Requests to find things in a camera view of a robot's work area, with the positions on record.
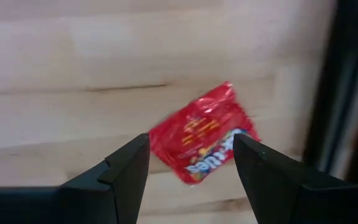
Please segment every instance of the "red candy wrapper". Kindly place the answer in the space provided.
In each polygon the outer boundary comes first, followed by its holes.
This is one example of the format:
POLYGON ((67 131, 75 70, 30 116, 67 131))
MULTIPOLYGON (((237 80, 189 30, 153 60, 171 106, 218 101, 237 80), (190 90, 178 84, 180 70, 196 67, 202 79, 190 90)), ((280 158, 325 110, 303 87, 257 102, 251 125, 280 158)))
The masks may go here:
POLYGON ((225 82, 151 129, 150 148, 184 183, 197 184, 233 158, 238 133, 259 141, 232 85, 225 82))

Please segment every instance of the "black metal frame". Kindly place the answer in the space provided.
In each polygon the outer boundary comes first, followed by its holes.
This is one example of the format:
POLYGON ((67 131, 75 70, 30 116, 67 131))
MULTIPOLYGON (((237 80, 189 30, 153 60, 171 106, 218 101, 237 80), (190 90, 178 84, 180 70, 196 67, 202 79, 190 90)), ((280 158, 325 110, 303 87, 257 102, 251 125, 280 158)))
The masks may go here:
POLYGON ((330 173, 357 89, 358 1, 338 0, 303 154, 306 165, 330 173))
POLYGON ((245 135, 234 138, 234 159, 259 224, 358 223, 358 185, 245 135))

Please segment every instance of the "wood grain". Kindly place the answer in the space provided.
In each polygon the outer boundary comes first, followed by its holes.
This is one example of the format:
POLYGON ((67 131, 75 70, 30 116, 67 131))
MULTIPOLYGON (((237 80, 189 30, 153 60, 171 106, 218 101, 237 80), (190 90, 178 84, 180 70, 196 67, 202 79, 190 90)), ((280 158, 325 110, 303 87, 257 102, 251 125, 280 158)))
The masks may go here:
MULTIPOLYGON (((229 80, 263 143, 302 152, 333 0, 0 0, 0 185, 58 185, 229 80)), ((256 223, 232 162, 156 157, 138 223, 256 223)))

